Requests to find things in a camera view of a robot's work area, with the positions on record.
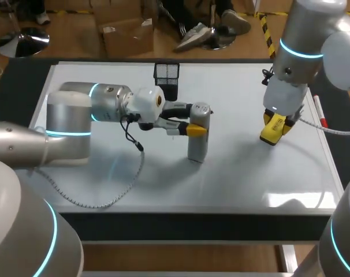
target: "white sneaker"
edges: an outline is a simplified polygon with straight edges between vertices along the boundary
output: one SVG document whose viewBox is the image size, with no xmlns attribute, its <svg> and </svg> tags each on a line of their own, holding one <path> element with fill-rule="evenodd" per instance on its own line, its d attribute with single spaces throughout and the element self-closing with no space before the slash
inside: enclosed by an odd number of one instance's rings
<svg viewBox="0 0 350 277">
<path fill-rule="evenodd" d="M 46 12 L 44 13 L 41 13 L 41 14 L 37 14 L 35 16 L 36 18 L 36 22 L 39 24 L 39 25 L 47 25 L 50 23 L 50 19 L 49 19 L 49 16 Z"/>
<path fill-rule="evenodd" d="M 199 23 L 196 27 L 189 30 L 181 43 L 175 48 L 175 52 L 187 51 L 193 47 L 200 46 L 212 35 L 211 28 Z"/>
<path fill-rule="evenodd" d="M 251 30 L 251 24 L 240 17 L 234 10 L 226 10 L 223 12 L 221 24 L 233 28 L 237 35 L 243 35 Z"/>
</svg>

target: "chair base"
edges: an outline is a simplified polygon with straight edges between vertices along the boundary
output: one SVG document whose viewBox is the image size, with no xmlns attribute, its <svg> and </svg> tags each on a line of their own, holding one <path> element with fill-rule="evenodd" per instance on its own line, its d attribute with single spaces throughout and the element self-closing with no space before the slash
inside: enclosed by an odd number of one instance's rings
<svg viewBox="0 0 350 277">
<path fill-rule="evenodd" d="M 230 46 L 235 41 L 237 35 L 235 31 L 229 27 L 213 27 L 213 36 L 207 40 L 202 49 L 205 50 L 220 50 Z"/>
<path fill-rule="evenodd" d="M 0 38 L 0 54 L 9 58 L 35 55 L 49 45 L 49 35 L 38 28 L 23 28 Z"/>
</svg>

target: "red marker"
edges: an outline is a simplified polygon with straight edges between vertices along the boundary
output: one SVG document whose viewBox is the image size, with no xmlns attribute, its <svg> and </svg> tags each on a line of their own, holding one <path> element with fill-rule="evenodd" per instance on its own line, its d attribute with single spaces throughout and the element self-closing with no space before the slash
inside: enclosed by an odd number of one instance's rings
<svg viewBox="0 0 350 277">
<path fill-rule="evenodd" d="M 319 96 L 315 95 L 313 98 L 314 98 L 315 108 L 316 108 L 316 112 L 318 113 L 321 126 L 328 128 L 328 125 L 324 116 L 323 108 L 321 107 Z"/>
</svg>

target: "blue led ring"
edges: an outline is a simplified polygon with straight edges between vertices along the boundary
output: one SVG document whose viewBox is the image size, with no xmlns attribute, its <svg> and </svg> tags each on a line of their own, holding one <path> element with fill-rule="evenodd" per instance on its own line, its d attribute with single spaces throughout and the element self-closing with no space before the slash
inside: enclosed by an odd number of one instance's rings
<svg viewBox="0 0 350 277">
<path fill-rule="evenodd" d="M 48 207 L 50 208 L 50 211 L 52 213 L 53 217 L 53 237 L 52 237 L 52 243 L 50 244 L 49 251 L 47 253 L 47 256 L 45 257 L 42 265 L 39 267 L 38 271 L 32 276 L 32 277 L 38 277 L 42 273 L 42 271 L 45 269 L 50 257 L 52 256 L 53 249 L 55 247 L 55 242 L 57 240 L 57 217 L 55 215 L 54 210 L 52 209 L 51 205 L 46 201 Z"/>
<path fill-rule="evenodd" d="M 86 133 L 70 133 L 70 132 L 55 132 L 55 131 L 49 131 L 46 130 L 46 133 L 51 136 L 67 136 L 67 137 L 82 137 L 82 136 L 90 136 L 92 135 L 91 132 Z"/>
<path fill-rule="evenodd" d="M 343 265 L 347 268 L 347 270 L 350 272 L 350 266 L 346 263 L 346 261 L 344 260 L 344 258 L 342 257 L 341 253 L 339 252 L 339 249 L 337 247 L 337 244 L 336 244 L 336 241 L 334 239 L 334 234 L 333 234 L 333 218 L 332 218 L 332 221 L 330 222 L 330 232 L 332 234 L 332 242 L 333 242 L 333 246 L 334 246 L 334 249 L 336 250 L 337 252 L 337 255 L 339 257 L 339 259 L 341 260 L 341 262 L 343 263 Z"/>
<path fill-rule="evenodd" d="M 92 95 L 93 95 L 93 91 L 94 89 L 96 88 L 96 86 L 99 85 L 99 84 L 95 84 L 91 89 L 90 89 L 90 92 L 89 92 L 89 97 L 92 98 Z M 96 120 L 96 118 L 94 117 L 94 115 L 92 114 L 92 119 L 96 122 L 98 122 L 98 120 Z"/>
<path fill-rule="evenodd" d="M 292 55 L 294 56 L 297 56 L 297 57 L 300 57 L 300 58 L 305 58 L 305 59 L 319 59 L 319 58 L 322 58 L 323 55 L 320 54 L 320 55 L 306 55 L 306 54 L 302 54 L 302 53 L 298 53 L 296 51 L 293 51 L 291 49 L 289 49 L 284 43 L 283 41 L 280 39 L 280 45 L 281 47 L 283 47 L 285 49 L 285 51 L 291 53 Z"/>
</svg>

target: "black pants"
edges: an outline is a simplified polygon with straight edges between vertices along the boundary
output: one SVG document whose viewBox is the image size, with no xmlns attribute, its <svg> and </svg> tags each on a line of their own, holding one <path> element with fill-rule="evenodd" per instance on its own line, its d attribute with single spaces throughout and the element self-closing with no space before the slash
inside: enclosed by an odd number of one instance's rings
<svg viewBox="0 0 350 277">
<path fill-rule="evenodd" d="M 30 4 L 30 11 L 32 14 L 41 14 L 46 11 L 46 7 L 44 5 L 44 0 L 27 0 Z"/>
<path fill-rule="evenodd" d="M 215 3 L 219 16 L 226 10 L 234 10 L 232 0 L 215 0 Z M 184 0 L 158 0 L 158 5 L 178 25 L 182 37 L 199 23 L 185 7 Z"/>
</svg>

